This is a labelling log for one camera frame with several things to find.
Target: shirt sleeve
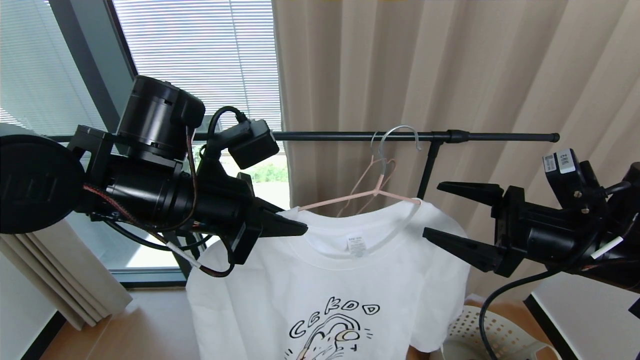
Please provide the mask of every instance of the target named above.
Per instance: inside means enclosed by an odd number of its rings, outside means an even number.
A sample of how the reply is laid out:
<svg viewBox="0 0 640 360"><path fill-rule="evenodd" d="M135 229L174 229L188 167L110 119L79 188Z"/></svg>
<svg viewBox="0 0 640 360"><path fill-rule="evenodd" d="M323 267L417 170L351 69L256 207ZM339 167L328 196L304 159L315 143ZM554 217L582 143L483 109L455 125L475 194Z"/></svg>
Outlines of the shirt sleeve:
<svg viewBox="0 0 640 360"><path fill-rule="evenodd" d="M228 263L219 256L227 255L218 241L198 259L213 269L224 269ZM227 278L211 277L193 268L187 281L187 298L193 315L200 360L247 359L242 336L227 289Z"/></svg>
<svg viewBox="0 0 640 360"><path fill-rule="evenodd" d="M455 220L444 213L430 227L467 237ZM447 338L449 324L461 313L467 292L469 264L432 244L433 256L417 305L411 346L433 352Z"/></svg>

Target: clothes hanger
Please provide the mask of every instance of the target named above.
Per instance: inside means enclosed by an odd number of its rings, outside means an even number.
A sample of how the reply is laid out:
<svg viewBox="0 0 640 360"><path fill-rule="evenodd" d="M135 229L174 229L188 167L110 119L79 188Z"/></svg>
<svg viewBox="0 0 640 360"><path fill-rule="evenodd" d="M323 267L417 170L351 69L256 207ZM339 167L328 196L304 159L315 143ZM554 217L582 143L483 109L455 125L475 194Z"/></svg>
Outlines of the clothes hanger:
<svg viewBox="0 0 640 360"><path fill-rule="evenodd" d="M378 146L378 155L380 156L380 160L382 160L381 161L382 162L382 173L380 174L380 177L378 178L378 182L376 183L376 187L373 190L369 190L368 192L355 193L353 195L347 195L347 196L343 196L343 197L338 197L336 199L325 200L325 201L317 202L315 204L301 206L299 208L299 210L300 211L301 210L309 210L309 209L313 209L313 208L318 208L319 206L335 204L336 202L341 202L341 201L351 200L351 199L357 199L359 197L365 197L365 196L368 196L368 195L373 195L373 196L384 195L386 197L391 197L393 199L409 201L409 202L412 202L414 204L420 204L420 200L418 200L418 199L412 199L410 197L406 197L406 196L402 196L402 195L386 192L384 190L380 190L380 188L382 187L382 181L385 178L385 172L387 171L387 159L384 157L384 152L383 152L384 148L383 148L383 146L384 146L385 140L387 139L389 134L393 133L395 130L400 129L401 127L407 127L407 128L409 128L409 129L411 129L413 131L413 135L415 136L415 148L418 149L419 151L422 150L422 148L420 147L420 143L419 143L418 132L414 128L412 128L411 126L409 126L409 125L398 125L398 126L394 127L393 129L387 131L387 133L385 133L385 135L382 136L382 140L380 141L380 145Z"/></svg>
<svg viewBox="0 0 640 360"><path fill-rule="evenodd" d="M360 176L360 179L358 179L358 182L356 183L356 185L353 186L353 189L351 189L351 192L349 193L349 195L353 195L353 193L356 191L356 189L358 188L358 185L360 185L360 183L362 182L362 179L364 179L364 176L367 175L367 173L369 172L369 169L371 169L371 167L373 166L373 164L378 163L380 161L382 161L381 159L375 159L375 154L373 153L373 140L376 138L376 135L378 134L378 132L376 131L375 133L373 133L373 136L371 137L371 143L369 143L369 148L371 149L371 162L369 162L369 166L367 166L367 168L364 170L364 172L362 173L362 176ZM387 176L387 178L382 182L382 185L380 185L380 188L384 188L385 185L389 182L389 179L391 179L391 177L393 176L394 172L396 172L396 168L397 168L397 164L396 164L396 159L391 159L389 161L387 161L387 164L394 164L393 170L391 170L391 173ZM373 201L374 197L371 197L369 199L369 201L367 201L366 204L364 204L364 206L362 206L357 212L356 215L360 214L362 212L362 210L364 210L367 206L369 206L369 204ZM347 207L349 206L349 203L351 202L351 199L347 200L347 203L342 207L342 209L340 209L340 211L338 211L338 215L336 215L336 217L340 217L340 215L342 214L342 212L344 210L347 209Z"/></svg>

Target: beige curtain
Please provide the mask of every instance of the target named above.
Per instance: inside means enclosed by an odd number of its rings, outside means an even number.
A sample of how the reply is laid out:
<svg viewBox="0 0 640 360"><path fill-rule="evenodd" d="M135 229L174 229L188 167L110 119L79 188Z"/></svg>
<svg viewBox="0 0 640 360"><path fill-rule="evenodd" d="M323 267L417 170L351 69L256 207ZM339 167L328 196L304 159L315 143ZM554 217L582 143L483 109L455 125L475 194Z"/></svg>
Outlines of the beige curtain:
<svg viewBox="0 0 640 360"><path fill-rule="evenodd" d="M493 241L489 208L439 192L438 182L521 186L528 201L554 206L542 156L571 147L603 184L618 182L640 160L640 1L273 3L288 131L408 124L418 131L560 133L559 143L442 146L425 200L471 238ZM385 148L398 160L388 189L415 196L426 151L410 143ZM348 194L371 157L368 143L290 142L286 150L293 206ZM335 215L341 206L317 211ZM541 270L525 262L508 280L473 271L468 290L486 296ZM522 298L533 288L508 294Z"/></svg>
<svg viewBox="0 0 640 360"><path fill-rule="evenodd" d="M0 251L78 330L131 301L66 220L35 233L2 234Z"/></svg>

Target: window blind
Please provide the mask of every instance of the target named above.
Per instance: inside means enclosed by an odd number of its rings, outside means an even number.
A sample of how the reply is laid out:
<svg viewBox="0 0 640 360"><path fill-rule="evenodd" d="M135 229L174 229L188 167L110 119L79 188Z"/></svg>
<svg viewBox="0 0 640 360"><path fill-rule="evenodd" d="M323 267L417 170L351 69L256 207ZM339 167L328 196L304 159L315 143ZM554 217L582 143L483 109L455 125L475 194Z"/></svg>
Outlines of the window blind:
<svg viewBox="0 0 640 360"><path fill-rule="evenodd" d="M105 130L49 3L2 0L0 122L44 135Z"/></svg>
<svg viewBox="0 0 640 360"><path fill-rule="evenodd" d="M115 0L138 73L282 129L270 0ZM237 124L225 114L221 128Z"/></svg>

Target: t-shirt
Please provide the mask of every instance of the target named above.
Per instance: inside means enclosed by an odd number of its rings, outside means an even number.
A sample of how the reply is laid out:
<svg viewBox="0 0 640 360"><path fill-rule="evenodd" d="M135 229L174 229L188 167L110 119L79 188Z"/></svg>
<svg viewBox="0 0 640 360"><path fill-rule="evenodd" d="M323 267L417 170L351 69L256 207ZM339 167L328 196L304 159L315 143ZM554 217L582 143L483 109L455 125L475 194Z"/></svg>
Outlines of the t-shirt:
<svg viewBox="0 0 640 360"><path fill-rule="evenodd" d="M344 218L299 211L302 236L259 238L226 278L187 283L202 360L403 360L437 350L461 313L469 266L422 237L466 234L427 202ZM228 267L220 241L199 261Z"/></svg>

